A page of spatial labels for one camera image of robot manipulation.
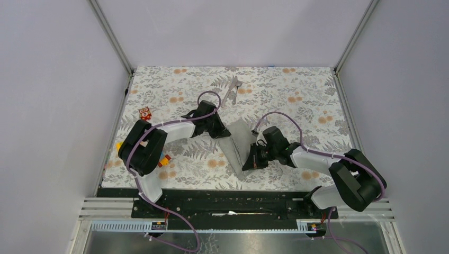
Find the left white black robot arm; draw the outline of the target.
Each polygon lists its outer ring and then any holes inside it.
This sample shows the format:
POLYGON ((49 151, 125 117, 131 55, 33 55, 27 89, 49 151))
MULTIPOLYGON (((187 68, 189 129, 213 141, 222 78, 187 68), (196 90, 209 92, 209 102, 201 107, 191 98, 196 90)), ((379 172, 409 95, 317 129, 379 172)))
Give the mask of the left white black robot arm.
POLYGON ((119 146, 118 157, 136 181, 139 195, 146 201, 144 211, 151 217, 164 212, 162 188, 154 170, 158 167, 164 146, 180 139, 188 139, 206 132, 213 139, 226 138, 231 133, 217 113, 218 107, 202 100, 196 109, 179 120, 152 125, 138 120, 119 146))

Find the grey cloth napkin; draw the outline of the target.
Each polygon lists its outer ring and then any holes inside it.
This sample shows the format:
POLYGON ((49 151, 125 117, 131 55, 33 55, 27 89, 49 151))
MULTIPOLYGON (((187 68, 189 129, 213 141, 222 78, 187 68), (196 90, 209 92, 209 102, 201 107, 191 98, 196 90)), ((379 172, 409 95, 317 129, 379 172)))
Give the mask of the grey cloth napkin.
POLYGON ((243 171, 243 166, 249 157, 250 145, 256 142, 256 136, 243 119, 238 119, 229 124, 227 129, 231 136, 219 138, 217 140, 218 146, 233 168, 237 178, 244 180, 249 175, 249 171, 243 171))

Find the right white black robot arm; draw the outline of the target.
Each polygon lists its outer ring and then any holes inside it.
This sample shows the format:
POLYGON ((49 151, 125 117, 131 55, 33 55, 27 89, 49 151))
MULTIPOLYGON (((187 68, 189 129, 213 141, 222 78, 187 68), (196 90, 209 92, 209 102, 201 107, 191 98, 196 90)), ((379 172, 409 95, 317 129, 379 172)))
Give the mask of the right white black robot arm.
POLYGON ((311 150, 299 142, 290 143, 275 126, 263 131, 263 139, 249 147, 242 170, 264 169, 270 161, 292 168, 306 168, 330 176, 333 184, 318 186, 305 196, 304 211, 317 218, 330 207, 347 205, 362 212, 384 194, 387 183, 357 149, 344 154, 311 150))

